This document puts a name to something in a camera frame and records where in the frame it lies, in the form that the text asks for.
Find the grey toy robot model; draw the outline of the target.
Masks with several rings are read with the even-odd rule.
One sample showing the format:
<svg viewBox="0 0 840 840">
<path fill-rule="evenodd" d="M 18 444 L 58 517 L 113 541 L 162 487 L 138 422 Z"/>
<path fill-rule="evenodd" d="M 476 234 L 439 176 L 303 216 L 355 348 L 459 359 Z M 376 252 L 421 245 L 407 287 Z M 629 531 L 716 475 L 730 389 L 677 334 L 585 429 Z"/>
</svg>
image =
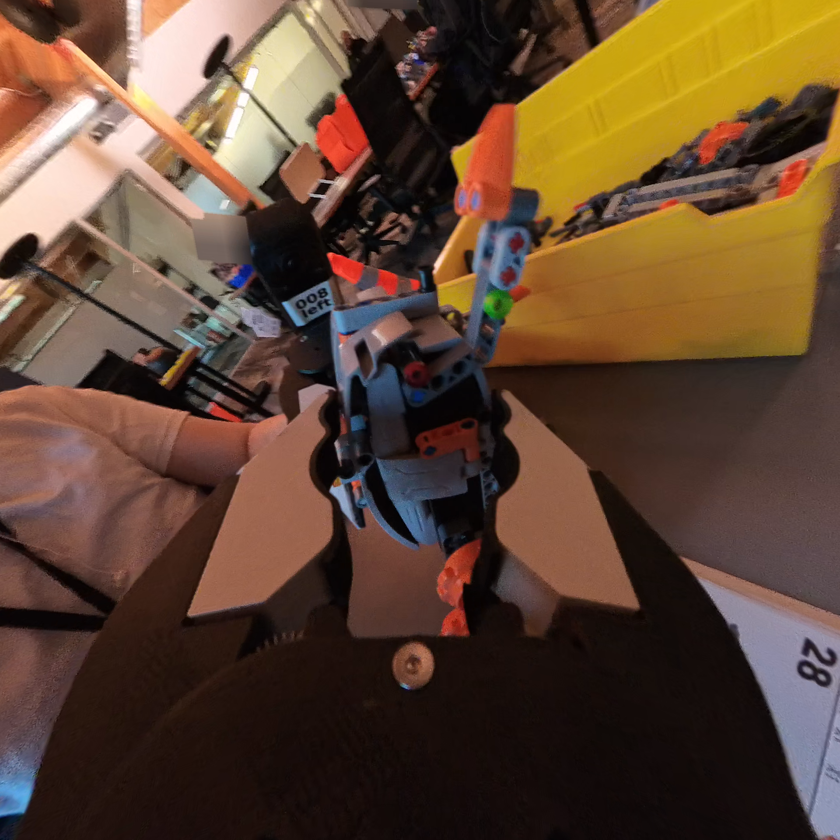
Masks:
<svg viewBox="0 0 840 840">
<path fill-rule="evenodd" d="M 440 303 L 430 269 L 408 279 L 329 254 L 358 292 L 330 321 L 338 497 L 358 528 L 368 511 L 407 548 L 437 544 L 446 557 L 480 540 L 499 493 L 485 367 L 529 294 L 521 281 L 540 203 L 513 183 L 516 133 L 514 105 L 489 110 L 455 195 L 456 213 L 481 222 L 467 314 Z"/>
</svg>

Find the person's left forearm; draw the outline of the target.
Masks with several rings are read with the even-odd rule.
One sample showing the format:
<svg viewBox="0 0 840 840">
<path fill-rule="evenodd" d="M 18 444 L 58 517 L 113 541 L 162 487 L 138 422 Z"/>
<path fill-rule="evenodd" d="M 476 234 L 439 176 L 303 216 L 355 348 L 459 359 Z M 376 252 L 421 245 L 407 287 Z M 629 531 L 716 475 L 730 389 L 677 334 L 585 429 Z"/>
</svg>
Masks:
<svg viewBox="0 0 840 840">
<path fill-rule="evenodd" d="M 217 487 L 238 474 L 287 428 L 284 414 L 259 423 L 230 423 L 188 416 L 181 425 L 163 476 L 196 487 Z"/>
</svg>

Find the person's light shirt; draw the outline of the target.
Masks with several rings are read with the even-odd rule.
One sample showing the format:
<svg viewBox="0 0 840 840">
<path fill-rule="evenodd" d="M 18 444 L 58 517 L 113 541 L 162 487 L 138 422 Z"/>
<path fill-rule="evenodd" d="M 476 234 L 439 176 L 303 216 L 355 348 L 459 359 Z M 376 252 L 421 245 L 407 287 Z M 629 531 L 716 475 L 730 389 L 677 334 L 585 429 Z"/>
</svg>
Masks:
<svg viewBox="0 0 840 840">
<path fill-rule="evenodd" d="M 2 394 L 2 524 L 114 601 L 206 498 L 166 475 L 186 414 L 62 386 Z M 23 813 L 93 633 L 3 627 L 1 814 Z"/>
</svg>

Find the white instruction booklet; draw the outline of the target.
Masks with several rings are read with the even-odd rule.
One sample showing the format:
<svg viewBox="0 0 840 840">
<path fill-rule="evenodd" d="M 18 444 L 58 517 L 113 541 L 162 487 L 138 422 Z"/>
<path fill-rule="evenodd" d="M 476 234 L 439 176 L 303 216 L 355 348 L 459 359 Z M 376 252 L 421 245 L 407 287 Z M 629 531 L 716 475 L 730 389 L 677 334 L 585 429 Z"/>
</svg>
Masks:
<svg viewBox="0 0 840 840">
<path fill-rule="evenodd" d="M 839 619 L 686 560 L 762 688 L 791 776 L 820 838 L 839 838 Z"/>
</svg>

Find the yellow storage bin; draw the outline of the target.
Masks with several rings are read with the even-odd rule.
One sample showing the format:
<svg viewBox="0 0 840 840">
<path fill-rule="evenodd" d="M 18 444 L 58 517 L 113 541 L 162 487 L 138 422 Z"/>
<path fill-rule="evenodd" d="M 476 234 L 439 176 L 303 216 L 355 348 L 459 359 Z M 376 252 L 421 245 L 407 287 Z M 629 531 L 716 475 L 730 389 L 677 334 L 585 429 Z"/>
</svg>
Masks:
<svg viewBox="0 0 840 840">
<path fill-rule="evenodd" d="M 838 86 L 838 1 L 658 2 L 518 105 L 514 183 L 555 222 L 768 96 Z M 674 206 L 570 242 L 522 276 L 496 365 L 800 355 L 838 207 L 838 115 L 791 196 Z"/>
</svg>

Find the orange chair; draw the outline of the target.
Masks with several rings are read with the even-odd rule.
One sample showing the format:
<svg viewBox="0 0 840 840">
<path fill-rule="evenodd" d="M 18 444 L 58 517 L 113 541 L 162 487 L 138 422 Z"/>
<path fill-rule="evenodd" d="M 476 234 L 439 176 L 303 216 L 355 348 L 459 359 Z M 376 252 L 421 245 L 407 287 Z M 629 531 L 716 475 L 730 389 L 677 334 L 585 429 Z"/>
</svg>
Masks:
<svg viewBox="0 0 840 840">
<path fill-rule="evenodd" d="M 370 148 L 361 122 L 346 95 L 338 96 L 334 111 L 318 122 L 316 143 L 322 156 L 338 174 L 345 173 Z"/>
</svg>

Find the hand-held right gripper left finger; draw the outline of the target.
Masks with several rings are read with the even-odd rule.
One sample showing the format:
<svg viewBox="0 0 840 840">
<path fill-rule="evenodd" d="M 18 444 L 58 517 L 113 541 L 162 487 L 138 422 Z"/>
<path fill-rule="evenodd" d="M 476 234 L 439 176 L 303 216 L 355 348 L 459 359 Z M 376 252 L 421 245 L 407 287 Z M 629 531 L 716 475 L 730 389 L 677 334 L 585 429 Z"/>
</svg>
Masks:
<svg viewBox="0 0 840 840">
<path fill-rule="evenodd" d="M 187 617 L 305 621 L 346 610 L 352 559 L 344 516 L 329 494 L 338 400 L 298 415 L 242 468 Z"/>
</svg>

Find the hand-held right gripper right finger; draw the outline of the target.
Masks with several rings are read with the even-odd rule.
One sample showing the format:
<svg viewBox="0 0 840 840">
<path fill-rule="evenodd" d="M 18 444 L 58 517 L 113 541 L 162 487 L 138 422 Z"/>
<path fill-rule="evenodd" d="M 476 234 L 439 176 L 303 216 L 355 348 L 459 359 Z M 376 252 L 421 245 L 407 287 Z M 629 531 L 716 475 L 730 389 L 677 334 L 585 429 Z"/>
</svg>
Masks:
<svg viewBox="0 0 840 840">
<path fill-rule="evenodd" d="M 519 469 L 497 502 L 502 557 L 495 593 L 523 618 L 552 618 L 559 606 L 638 612 L 587 465 L 513 394 L 500 398 Z"/>
</svg>

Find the brown chair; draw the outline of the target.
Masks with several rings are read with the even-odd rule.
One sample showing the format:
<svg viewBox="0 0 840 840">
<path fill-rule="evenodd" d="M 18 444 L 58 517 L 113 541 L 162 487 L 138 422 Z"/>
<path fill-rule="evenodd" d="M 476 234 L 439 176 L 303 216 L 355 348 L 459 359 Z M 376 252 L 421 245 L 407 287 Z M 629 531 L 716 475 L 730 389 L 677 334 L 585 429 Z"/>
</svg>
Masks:
<svg viewBox="0 0 840 840">
<path fill-rule="evenodd" d="M 290 197 L 300 204 L 322 200 L 333 184 L 327 178 L 319 155 L 309 143 L 301 143 L 286 158 L 279 175 Z"/>
</svg>

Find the pile of toy parts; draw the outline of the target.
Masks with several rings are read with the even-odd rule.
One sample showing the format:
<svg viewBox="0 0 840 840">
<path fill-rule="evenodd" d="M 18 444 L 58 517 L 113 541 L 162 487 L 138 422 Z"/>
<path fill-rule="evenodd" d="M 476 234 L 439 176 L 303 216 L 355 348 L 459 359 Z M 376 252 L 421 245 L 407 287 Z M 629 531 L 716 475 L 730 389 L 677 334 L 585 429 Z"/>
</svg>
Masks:
<svg viewBox="0 0 840 840">
<path fill-rule="evenodd" d="M 795 194 L 826 151 L 838 89 L 804 86 L 717 122 L 639 177 L 577 205 L 548 232 L 552 244 L 679 205 L 718 215 Z"/>
</svg>

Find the black disc stand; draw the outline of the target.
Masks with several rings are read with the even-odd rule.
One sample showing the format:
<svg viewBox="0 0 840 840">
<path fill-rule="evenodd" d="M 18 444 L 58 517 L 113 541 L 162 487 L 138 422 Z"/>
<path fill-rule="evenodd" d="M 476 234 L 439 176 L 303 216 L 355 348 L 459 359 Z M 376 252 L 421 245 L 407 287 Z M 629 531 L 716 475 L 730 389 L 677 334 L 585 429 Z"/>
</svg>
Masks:
<svg viewBox="0 0 840 840">
<path fill-rule="evenodd" d="M 222 71 L 246 97 L 247 103 L 252 102 L 269 123 L 280 133 L 292 149 L 297 148 L 298 141 L 284 128 L 280 121 L 268 110 L 267 106 L 255 95 L 253 87 L 246 85 L 246 79 L 242 78 L 228 63 L 228 52 L 232 45 L 229 35 L 224 35 L 216 42 L 216 45 L 209 52 L 203 68 L 203 76 L 211 80 L 218 72 Z"/>
<path fill-rule="evenodd" d="M 108 304 L 95 298 L 92 294 L 74 286 L 68 280 L 59 277 L 55 272 L 36 264 L 35 258 L 39 253 L 39 238 L 35 234 L 26 234 L 12 245 L 10 245 L 1 258 L 1 278 L 12 279 L 25 271 L 34 272 L 37 276 L 46 279 L 68 291 L 74 297 L 91 304 L 96 309 L 107 313 L 111 318 L 128 326 L 145 338 L 153 341 L 155 345 L 175 350 L 175 345 L 164 339 L 162 336 L 145 328 L 141 324 L 123 315 L 120 311 L 110 307 Z"/>
</svg>

